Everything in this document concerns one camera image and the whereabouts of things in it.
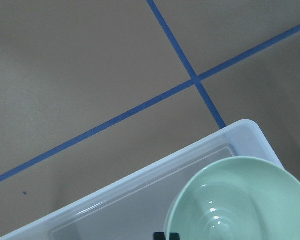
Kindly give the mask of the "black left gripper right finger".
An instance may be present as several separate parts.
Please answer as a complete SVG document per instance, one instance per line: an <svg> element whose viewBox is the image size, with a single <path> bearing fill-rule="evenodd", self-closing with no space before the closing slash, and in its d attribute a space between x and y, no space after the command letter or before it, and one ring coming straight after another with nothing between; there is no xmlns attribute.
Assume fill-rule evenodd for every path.
<svg viewBox="0 0 300 240"><path fill-rule="evenodd" d="M177 232L171 232L169 234L169 240L179 240L179 234Z"/></svg>

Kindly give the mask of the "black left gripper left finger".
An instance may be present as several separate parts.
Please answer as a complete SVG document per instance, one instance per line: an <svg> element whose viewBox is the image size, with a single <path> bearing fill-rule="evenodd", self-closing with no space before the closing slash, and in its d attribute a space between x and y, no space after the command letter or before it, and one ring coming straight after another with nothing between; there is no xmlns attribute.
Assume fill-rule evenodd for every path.
<svg viewBox="0 0 300 240"><path fill-rule="evenodd" d="M153 240L165 240L165 233L164 232L154 232Z"/></svg>

